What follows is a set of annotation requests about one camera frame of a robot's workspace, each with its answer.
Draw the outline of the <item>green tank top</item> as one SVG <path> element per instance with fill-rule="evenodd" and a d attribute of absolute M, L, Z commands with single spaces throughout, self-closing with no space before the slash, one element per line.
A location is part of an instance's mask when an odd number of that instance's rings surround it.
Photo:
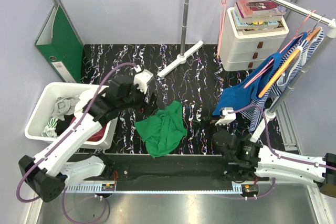
<path fill-rule="evenodd" d="M 173 101 L 145 120 L 135 122 L 134 126 L 153 158 L 168 155 L 187 136 L 182 104 L 178 101 Z"/>

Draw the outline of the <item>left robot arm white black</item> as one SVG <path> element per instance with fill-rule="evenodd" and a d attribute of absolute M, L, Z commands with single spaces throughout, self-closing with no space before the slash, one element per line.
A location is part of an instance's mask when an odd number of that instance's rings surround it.
<path fill-rule="evenodd" d="M 23 156 L 19 162 L 22 179 L 16 189 L 18 200 L 20 187 L 26 183 L 43 202 L 56 199 L 66 187 L 91 177 L 107 180 L 114 172 L 114 162 L 105 154 L 92 154 L 79 162 L 67 164 L 68 159 L 83 143 L 98 133 L 122 110 L 138 108 L 151 112 L 156 106 L 156 95 L 145 101 L 149 83 L 154 79 L 147 70 L 135 76 L 119 76 L 106 88 L 98 87 L 92 98 L 83 106 L 81 115 L 55 142 L 34 157 Z"/>

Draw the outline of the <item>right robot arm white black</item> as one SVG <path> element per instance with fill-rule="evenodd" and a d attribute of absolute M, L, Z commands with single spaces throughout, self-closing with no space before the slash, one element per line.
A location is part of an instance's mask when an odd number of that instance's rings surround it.
<path fill-rule="evenodd" d="M 224 159 L 239 166 L 239 176 L 244 180 L 257 176 L 315 184 L 321 194 L 335 197 L 335 154 L 313 157 L 282 152 L 225 130 L 213 135 L 213 144 Z"/>

